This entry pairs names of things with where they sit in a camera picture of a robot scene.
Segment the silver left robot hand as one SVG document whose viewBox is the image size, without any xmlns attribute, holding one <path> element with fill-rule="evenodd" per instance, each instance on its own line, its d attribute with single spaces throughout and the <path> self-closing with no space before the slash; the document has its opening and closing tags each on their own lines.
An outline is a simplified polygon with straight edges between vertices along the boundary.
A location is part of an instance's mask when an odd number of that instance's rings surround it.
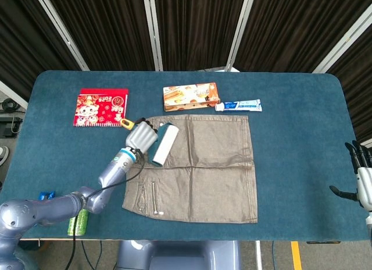
<svg viewBox="0 0 372 270">
<path fill-rule="evenodd" d="M 136 121 L 130 134 L 126 138 L 126 147 L 140 150 L 145 154 L 158 139 L 158 131 L 153 128 L 149 120 L 141 118 Z"/>
</svg>

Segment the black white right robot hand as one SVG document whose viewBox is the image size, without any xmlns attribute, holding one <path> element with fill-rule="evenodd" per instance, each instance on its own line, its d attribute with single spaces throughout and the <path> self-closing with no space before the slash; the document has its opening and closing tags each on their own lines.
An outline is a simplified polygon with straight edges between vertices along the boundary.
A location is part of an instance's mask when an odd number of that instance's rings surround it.
<svg viewBox="0 0 372 270">
<path fill-rule="evenodd" d="M 358 202 L 367 212 L 371 212 L 371 151 L 356 140 L 345 143 L 356 176 L 357 192 L 340 191 L 335 186 L 330 190 L 338 197 Z"/>
</svg>

